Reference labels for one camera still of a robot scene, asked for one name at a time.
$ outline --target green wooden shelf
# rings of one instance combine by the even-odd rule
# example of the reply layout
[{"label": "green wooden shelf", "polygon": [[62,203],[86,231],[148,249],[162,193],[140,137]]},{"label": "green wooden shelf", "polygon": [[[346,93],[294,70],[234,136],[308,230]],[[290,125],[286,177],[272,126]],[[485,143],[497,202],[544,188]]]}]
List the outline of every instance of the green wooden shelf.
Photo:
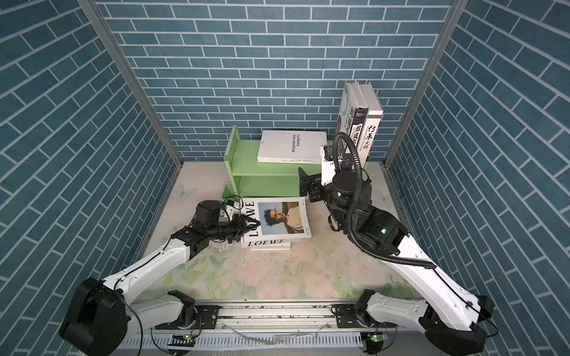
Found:
[{"label": "green wooden shelf", "polygon": [[298,197],[299,167],[308,175],[321,171],[320,165],[263,163],[257,161],[260,140],[241,140],[234,126],[223,155],[230,183],[223,197],[237,194],[243,198]]}]

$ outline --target blue brick wall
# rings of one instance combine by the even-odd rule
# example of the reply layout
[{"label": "blue brick wall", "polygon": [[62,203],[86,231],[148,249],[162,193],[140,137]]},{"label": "blue brick wall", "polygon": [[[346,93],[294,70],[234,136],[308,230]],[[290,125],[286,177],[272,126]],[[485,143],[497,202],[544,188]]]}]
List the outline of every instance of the blue brick wall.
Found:
[{"label": "blue brick wall", "polygon": [[220,160],[232,125],[327,130],[367,81],[382,159],[452,0],[98,1],[185,160]]},{"label": "blue brick wall", "polygon": [[65,355],[70,291],[132,262],[174,166],[75,0],[0,24],[0,355]]},{"label": "blue brick wall", "polygon": [[495,301],[489,354],[570,354],[569,19],[470,0],[392,166],[422,245]]}]

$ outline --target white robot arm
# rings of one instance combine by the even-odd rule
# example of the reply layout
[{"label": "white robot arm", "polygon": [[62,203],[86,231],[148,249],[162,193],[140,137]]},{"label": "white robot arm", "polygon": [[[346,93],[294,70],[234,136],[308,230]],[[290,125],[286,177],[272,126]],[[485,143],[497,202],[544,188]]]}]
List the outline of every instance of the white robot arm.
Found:
[{"label": "white robot arm", "polygon": [[[334,159],[334,147],[340,139],[347,142],[355,157],[354,171],[341,170]],[[424,298],[403,300],[365,290],[354,307],[358,321],[365,327],[391,322],[418,330],[452,356],[481,352],[487,334],[477,323],[491,317],[493,302],[455,283],[419,247],[406,227],[371,205],[369,180],[363,181],[356,148],[346,134],[335,136],[332,152],[333,178],[328,173],[330,182],[323,185],[320,175],[309,177],[299,169],[300,195],[308,194],[311,202],[323,200],[331,213],[333,230],[342,230],[363,253],[384,261]],[[62,338],[89,356],[107,356],[125,337],[139,330],[174,321],[178,327],[191,328],[198,315],[194,300],[177,290],[158,300],[133,301],[161,276],[195,257],[209,241],[239,241],[244,232],[260,225],[239,214],[239,209],[230,210],[230,219],[222,221],[222,207],[217,200],[199,203],[192,222],[175,232],[166,244],[102,281],[90,278],[81,283],[60,328]]]}]

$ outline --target upright book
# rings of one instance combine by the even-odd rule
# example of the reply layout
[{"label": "upright book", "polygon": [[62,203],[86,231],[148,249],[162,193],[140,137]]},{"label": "upright book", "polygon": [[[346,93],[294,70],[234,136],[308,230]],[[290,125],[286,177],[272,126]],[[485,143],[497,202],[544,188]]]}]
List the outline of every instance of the upright book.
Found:
[{"label": "upright book", "polygon": [[360,158],[360,162],[365,162],[370,148],[374,143],[374,136],[378,131],[378,125],[384,115],[384,109],[380,105],[380,101],[374,93],[374,89],[370,84],[360,84],[360,89],[364,95],[364,100],[368,106],[368,113],[362,130],[360,130],[360,138],[356,144],[356,149]]},{"label": "upright book", "polygon": [[258,228],[244,234],[242,247],[284,244],[311,238],[304,197],[243,198],[240,212],[261,222]]},{"label": "upright book", "polygon": [[[358,83],[345,83],[343,97],[340,100],[339,116],[336,122],[336,133],[346,132],[355,146],[366,122],[368,104]],[[348,147],[342,142],[343,160],[351,162]]]},{"label": "upright book", "polygon": [[319,148],[327,144],[325,131],[264,130],[257,153],[258,162],[321,163]]}]

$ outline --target floral mat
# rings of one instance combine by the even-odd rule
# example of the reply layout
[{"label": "floral mat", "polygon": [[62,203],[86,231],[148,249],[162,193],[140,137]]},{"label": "floral mat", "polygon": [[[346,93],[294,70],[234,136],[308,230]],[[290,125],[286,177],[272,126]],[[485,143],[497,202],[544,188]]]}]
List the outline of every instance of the floral mat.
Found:
[{"label": "floral mat", "polygon": [[[394,215],[380,165],[369,168],[374,206]],[[219,199],[228,182],[223,162],[184,164],[145,254],[189,222],[196,204]],[[362,253],[328,226],[322,202],[308,203],[312,238],[291,243],[289,251],[249,251],[240,244],[210,243],[194,259],[175,268],[143,292],[139,300],[178,289],[197,300],[354,299],[363,289],[416,298],[419,294],[383,262]]]}]

